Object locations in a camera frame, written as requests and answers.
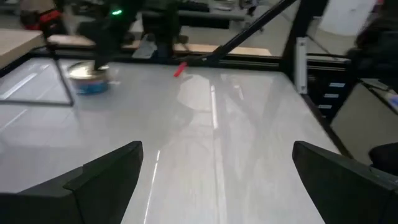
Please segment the metal pole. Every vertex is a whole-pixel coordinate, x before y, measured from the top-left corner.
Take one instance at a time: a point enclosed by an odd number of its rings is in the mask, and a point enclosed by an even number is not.
[[[307,38],[299,37],[296,43],[294,84],[300,94],[307,94]]]
[[[247,29],[242,30],[238,35],[233,37],[226,44],[219,46],[212,54],[201,58],[207,63],[214,63],[217,60],[230,53],[235,47],[242,44],[247,38],[257,32],[260,28],[278,16],[283,10],[287,9],[296,0],[281,0],[275,6],[270,8],[261,17],[258,17]]]
[[[37,100],[0,100],[0,105],[71,107],[73,106],[73,103],[37,101]]]
[[[65,90],[65,93],[67,94],[67,97],[69,99],[69,103],[70,103],[71,106],[73,106],[75,104],[75,100],[73,99],[72,92],[69,89],[69,86],[68,86],[68,83],[67,83],[65,77],[63,76],[63,72],[62,72],[62,68],[61,68],[60,62],[59,62],[59,58],[58,58],[57,54],[55,53],[55,48],[47,40],[47,38],[44,38],[44,42],[45,42],[45,46],[46,46],[47,50],[49,51],[49,53],[50,53],[50,55],[51,55],[51,57],[52,57],[52,59],[53,59],[53,61],[55,63],[55,66],[56,66],[56,68],[58,70],[58,76],[59,76],[59,78],[61,80],[61,83],[63,85],[63,89]]]
[[[306,37],[308,28],[317,11],[324,11],[328,0],[317,0],[318,4],[314,4],[314,0],[301,0],[296,16],[290,30],[289,38],[285,44],[282,60],[279,67],[290,78],[294,80],[294,62],[295,62],[295,46],[298,37]]]

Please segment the floor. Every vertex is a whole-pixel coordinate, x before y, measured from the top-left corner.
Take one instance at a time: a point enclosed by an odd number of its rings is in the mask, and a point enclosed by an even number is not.
[[[398,115],[358,84],[331,124],[354,158],[372,164],[368,152],[398,142]]]
[[[323,223],[292,146],[338,151],[283,73],[189,68],[177,79],[175,66],[110,67],[111,89],[75,96],[74,108],[1,106],[0,192],[141,140],[144,162],[123,223]],[[4,77],[0,95],[32,74],[10,98],[65,100],[48,59]]]

